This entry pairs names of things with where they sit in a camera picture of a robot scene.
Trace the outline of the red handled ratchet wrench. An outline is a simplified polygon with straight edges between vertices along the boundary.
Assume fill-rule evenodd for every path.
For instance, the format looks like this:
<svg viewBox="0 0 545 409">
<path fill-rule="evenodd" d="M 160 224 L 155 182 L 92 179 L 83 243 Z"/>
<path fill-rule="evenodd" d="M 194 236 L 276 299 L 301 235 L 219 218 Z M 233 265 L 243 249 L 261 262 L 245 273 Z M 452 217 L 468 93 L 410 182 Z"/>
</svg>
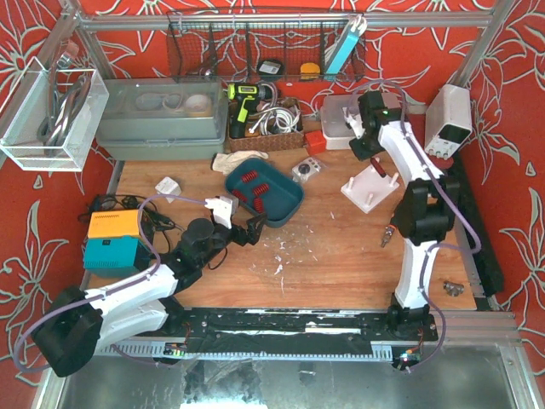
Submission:
<svg viewBox="0 0 545 409">
<path fill-rule="evenodd" d="M 380 164 L 380 161 L 378 158 L 375 158 L 375 157 L 371 157 L 370 158 L 370 163 L 374 169 L 374 171 L 381 177 L 381 178 L 385 178 L 387 176 L 387 173 L 386 171 L 382 168 L 381 164 Z"/>
</svg>

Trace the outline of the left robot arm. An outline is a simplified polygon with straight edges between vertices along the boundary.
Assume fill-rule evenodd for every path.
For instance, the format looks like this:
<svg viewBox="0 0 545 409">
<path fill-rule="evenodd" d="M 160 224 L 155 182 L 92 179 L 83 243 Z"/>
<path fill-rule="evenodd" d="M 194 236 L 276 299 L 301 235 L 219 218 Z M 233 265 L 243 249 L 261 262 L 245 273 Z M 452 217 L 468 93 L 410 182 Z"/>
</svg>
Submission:
<svg viewBox="0 0 545 409">
<path fill-rule="evenodd" d="M 32 330 L 32 341 L 54 373 L 68 377 L 96 351 L 161 329 L 172 313 L 169 297 L 199 280 L 231 243 L 255 245 L 266 218 L 260 214 L 230 227 L 206 218 L 191 221 L 178 245 L 148 269 L 101 288 L 65 288 Z"/>
</svg>

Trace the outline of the large red spring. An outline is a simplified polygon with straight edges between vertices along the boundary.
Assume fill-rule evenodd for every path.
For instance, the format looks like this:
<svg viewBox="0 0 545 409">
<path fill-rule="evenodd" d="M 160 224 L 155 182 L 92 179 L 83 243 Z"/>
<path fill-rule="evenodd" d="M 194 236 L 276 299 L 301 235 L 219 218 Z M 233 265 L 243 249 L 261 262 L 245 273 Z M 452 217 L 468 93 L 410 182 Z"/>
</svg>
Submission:
<svg viewBox="0 0 545 409">
<path fill-rule="evenodd" d="M 258 177 L 258 172 L 256 170 L 251 170 L 241 176 L 241 181 L 243 183 L 248 183 L 250 181 L 253 181 Z"/>
</svg>

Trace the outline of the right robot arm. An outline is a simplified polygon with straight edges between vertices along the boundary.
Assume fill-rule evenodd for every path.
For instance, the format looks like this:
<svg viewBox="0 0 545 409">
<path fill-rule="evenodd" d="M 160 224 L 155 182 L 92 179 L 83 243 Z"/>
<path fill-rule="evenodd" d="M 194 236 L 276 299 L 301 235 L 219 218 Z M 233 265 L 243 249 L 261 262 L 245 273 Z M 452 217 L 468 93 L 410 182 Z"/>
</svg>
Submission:
<svg viewBox="0 0 545 409">
<path fill-rule="evenodd" d="M 358 159 L 385 151 L 397 167 L 405 190 L 393 212 L 404 239 L 399 283 L 388 319 L 393 326 L 425 321 L 430 310 L 429 282 L 439 244 L 453 228 L 460 185 L 445 176 L 418 143 L 404 108 L 389 95 L 368 90 L 357 97 L 359 113 L 347 120 L 356 135 L 350 146 Z"/>
</svg>

